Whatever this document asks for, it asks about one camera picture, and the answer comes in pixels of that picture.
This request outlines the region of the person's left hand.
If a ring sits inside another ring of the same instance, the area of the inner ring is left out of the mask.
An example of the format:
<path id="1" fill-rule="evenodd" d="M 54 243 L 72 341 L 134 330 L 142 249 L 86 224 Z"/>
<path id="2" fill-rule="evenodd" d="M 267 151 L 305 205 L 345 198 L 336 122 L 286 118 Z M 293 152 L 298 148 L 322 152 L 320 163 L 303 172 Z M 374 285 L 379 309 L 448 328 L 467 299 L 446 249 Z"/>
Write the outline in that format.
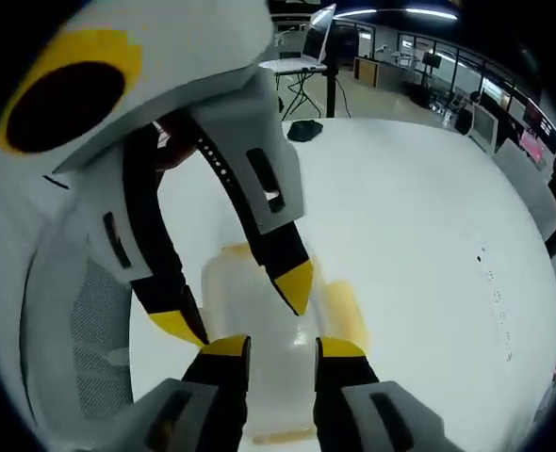
<path id="1" fill-rule="evenodd" d="M 197 138 L 187 122 L 159 119 L 157 123 L 169 138 L 165 147 L 156 152 L 155 169 L 171 170 L 181 165 L 196 151 Z"/>

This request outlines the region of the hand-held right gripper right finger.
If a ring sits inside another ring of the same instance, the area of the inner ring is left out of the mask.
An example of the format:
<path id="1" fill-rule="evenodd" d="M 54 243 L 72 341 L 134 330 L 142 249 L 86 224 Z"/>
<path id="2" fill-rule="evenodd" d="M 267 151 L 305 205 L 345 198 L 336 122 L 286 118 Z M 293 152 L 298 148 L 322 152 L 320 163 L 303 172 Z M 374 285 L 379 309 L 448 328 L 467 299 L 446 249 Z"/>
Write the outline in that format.
<path id="1" fill-rule="evenodd" d="M 316 339 L 313 419 L 322 451 L 457 451 L 443 419 L 395 381 L 381 381 L 365 352 Z"/>

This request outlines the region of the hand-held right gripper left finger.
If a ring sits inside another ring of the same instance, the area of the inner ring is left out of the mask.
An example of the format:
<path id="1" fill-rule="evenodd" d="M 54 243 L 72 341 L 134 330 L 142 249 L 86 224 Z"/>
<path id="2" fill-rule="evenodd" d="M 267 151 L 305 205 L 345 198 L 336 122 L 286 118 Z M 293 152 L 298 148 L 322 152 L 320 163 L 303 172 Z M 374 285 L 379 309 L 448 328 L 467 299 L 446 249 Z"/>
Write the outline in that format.
<path id="1" fill-rule="evenodd" d="M 145 430 L 149 451 L 237 451 L 247 420 L 251 337 L 200 349 L 180 380 L 160 385 L 160 405 Z"/>

